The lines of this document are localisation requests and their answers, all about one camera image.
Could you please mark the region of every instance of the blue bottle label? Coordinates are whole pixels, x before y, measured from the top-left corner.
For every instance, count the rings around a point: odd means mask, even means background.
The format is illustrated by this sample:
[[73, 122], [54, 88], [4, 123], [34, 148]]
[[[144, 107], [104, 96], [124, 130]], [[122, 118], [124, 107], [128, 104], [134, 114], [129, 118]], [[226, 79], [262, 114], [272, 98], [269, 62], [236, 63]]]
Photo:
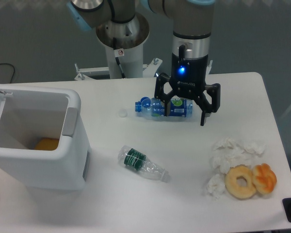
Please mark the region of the blue bottle label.
[[169, 116], [186, 117], [186, 110], [186, 99], [171, 99]]

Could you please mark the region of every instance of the bagel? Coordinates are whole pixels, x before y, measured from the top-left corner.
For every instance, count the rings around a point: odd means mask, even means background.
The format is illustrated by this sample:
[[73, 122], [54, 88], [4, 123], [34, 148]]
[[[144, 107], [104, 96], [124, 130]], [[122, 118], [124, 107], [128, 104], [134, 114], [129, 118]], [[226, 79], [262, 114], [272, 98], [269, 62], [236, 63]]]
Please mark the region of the bagel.
[[252, 182], [257, 191], [265, 195], [274, 190], [277, 177], [268, 164], [261, 164], [252, 169]]
[[[246, 186], [237, 183], [241, 178], [246, 180]], [[250, 198], [257, 191], [252, 184], [252, 171], [246, 166], [232, 167], [225, 176], [225, 185], [228, 192], [239, 199]]]

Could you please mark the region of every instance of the clear plastic bottle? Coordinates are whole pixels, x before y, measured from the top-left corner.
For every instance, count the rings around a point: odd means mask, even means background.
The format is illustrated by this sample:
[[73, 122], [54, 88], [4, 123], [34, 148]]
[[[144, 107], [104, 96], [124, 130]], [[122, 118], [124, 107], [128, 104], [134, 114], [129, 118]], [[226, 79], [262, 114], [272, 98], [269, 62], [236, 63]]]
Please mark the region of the clear plastic bottle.
[[145, 154], [134, 148], [123, 146], [118, 154], [118, 160], [121, 165], [136, 171], [146, 179], [168, 182], [168, 171], [151, 162]]
[[[187, 99], [170, 100], [170, 117], [190, 117], [192, 116], [193, 102]], [[143, 97], [135, 102], [135, 111], [142, 113], [145, 117], [163, 117], [164, 106], [156, 98]]]

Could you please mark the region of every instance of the crumpled tissue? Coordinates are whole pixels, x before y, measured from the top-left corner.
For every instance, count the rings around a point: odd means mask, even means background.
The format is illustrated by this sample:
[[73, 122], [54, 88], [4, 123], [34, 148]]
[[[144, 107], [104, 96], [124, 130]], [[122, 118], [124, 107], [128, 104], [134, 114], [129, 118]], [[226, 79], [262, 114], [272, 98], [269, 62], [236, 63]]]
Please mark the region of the crumpled tissue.
[[223, 175], [215, 174], [207, 184], [207, 192], [219, 199], [225, 191], [225, 183]]
[[209, 180], [207, 192], [218, 199], [225, 190], [223, 176], [230, 168], [238, 165], [250, 167], [255, 156], [264, 154], [266, 145], [260, 141], [243, 142], [227, 137], [215, 143], [212, 150], [211, 166], [219, 173]]

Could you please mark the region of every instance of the black device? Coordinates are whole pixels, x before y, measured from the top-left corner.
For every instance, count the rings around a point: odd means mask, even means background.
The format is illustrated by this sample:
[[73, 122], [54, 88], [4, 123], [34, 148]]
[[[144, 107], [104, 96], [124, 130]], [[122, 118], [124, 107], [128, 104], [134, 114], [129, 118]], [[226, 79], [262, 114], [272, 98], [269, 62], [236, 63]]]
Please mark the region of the black device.
[[[172, 54], [172, 72], [171, 77], [162, 73], [156, 79], [154, 96], [160, 99], [165, 107], [165, 116], [168, 116], [170, 108], [170, 99], [173, 96], [178, 96], [190, 100], [201, 108], [202, 116], [200, 125], [203, 126], [206, 122], [206, 117], [211, 113], [218, 111], [220, 107], [221, 86], [218, 83], [213, 85], [206, 84], [206, 68], [208, 55], [198, 59], [186, 59], [186, 46], [179, 47], [179, 57]], [[169, 93], [164, 93], [164, 85], [169, 83], [172, 90]], [[211, 96], [211, 104], [206, 99], [204, 91]]]

